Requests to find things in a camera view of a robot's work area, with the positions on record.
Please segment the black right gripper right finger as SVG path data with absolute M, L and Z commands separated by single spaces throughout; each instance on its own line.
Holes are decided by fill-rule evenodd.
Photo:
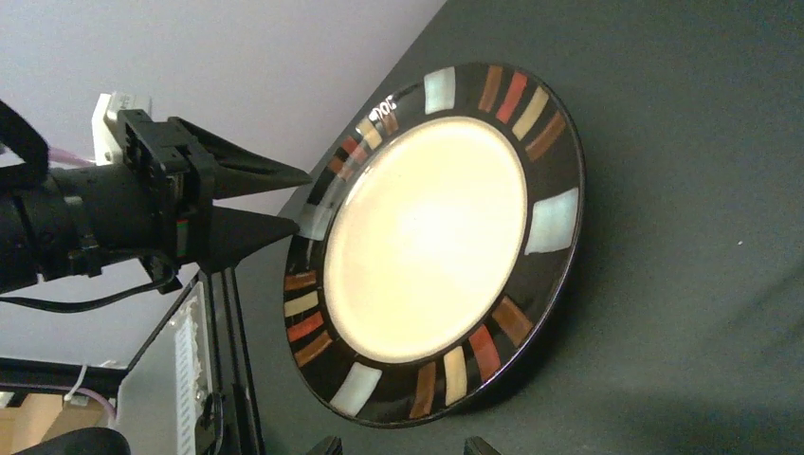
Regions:
M 465 439 L 464 455 L 502 455 L 493 445 L 479 436 Z

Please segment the black striped rim dinner plate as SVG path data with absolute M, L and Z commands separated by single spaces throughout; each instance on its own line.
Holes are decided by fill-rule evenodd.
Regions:
M 285 333 L 307 388 L 400 428 L 501 384 L 567 281 L 584 190 L 567 109 L 522 68 L 447 66 L 366 108 L 287 251 Z

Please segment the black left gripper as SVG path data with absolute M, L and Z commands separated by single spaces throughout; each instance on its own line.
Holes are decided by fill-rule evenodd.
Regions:
M 291 219 L 212 207 L 212 199 L 301 187 L 312 182 L 307 172 L 179 117 L 123 110 L 118 127 L 121 163 L 50 174 L 72 236 L 54 277 L 96 277 L 137 260 L 150 279 L 141 291 L 167 294 L 184 264 L 199 259 L 204 273 L 221 272 L 299 231 Z

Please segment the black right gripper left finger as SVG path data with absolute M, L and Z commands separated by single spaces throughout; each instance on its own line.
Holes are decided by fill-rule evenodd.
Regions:
M 305 455 L 342 455 L 342 441 L 337 436 L 326 436 L 310 448 Z

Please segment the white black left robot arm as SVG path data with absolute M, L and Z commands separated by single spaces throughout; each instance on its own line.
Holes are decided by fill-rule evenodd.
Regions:
M 136 260 L 149 288 L 167 294 L 185 264 L 217 271 L 297 231 L 220 201 L 306 185 L 305 171 L 140 109 L 120 112 L 114 137 L 120 163 L 53 169 L 42 136 L 2 107 L 1 143 L 21 159 L 1 172 L 3 292 Z

